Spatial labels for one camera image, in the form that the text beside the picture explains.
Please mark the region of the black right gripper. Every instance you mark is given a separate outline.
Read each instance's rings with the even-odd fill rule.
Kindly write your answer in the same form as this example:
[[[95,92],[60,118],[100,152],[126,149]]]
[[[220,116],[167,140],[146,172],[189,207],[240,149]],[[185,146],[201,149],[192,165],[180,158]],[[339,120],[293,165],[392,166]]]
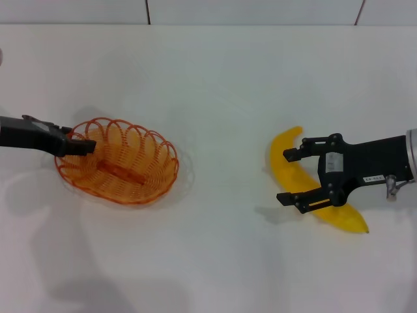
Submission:
[[[303,138],[299,148],[283,151],[288,162],[319,157],[318,174],[322,187],[306,192],[276,195],[283,206],[295,206],[305,214],[326,207],[345,205],[345,193],[361,186],[385,184],[386,177],[409,180],[406,136],[349,144],[341,134]]]

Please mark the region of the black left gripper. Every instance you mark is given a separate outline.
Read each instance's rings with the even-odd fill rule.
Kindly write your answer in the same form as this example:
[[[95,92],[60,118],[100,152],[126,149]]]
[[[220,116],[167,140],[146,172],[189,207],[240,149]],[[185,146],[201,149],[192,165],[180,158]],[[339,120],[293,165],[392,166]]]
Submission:
[[[22,118],[1,116],[1,147],[34,149],[56,157],[94,153],[94,140],[69,140],[65,130],[28,115]]]

